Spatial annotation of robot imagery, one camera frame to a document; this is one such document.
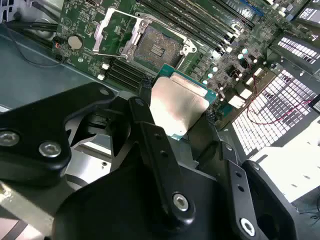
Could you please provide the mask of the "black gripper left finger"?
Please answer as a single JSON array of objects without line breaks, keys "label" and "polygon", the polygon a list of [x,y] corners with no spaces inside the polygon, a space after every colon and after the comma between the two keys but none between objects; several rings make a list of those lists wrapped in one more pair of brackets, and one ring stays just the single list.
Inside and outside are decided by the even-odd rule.
[{"label": "black gripper left finger", "polygon": [[180,167],[163,128],[140,97],[123,99],[102,84],[84,84],[0,116],[0,177],[32,186],[52,186],[69,164],[71,148],[100,132],[113,138],[117,169],[141,164],[154,182],[159,215],[168,227],[187,227],[195,219]]}]

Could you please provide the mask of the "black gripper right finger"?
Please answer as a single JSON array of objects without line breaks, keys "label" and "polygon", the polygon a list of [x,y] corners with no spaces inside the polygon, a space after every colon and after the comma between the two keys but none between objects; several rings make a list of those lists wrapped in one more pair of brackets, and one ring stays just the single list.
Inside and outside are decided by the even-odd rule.
[{"label": "black gripper right finger", "polygon": [[234,148],[221,140],[214,115],[197,121],[197,168],[213,176],[226,198],[224,216],[233,236],[241,240],[311,240],[312,230],[261,166],[239,164]]}]

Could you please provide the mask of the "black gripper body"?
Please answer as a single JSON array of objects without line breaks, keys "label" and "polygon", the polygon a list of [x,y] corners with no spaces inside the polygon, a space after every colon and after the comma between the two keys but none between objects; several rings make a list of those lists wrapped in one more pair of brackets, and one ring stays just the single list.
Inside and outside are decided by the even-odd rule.
[{"label": "black gripper body", "polygon": [[195,220],[173,230],[160,217],[154,182],[142,164],[116,170],[70,195],[53,223],[55,240],[232,240],[224,198],[217,181],[180,167],[192,197]]}]

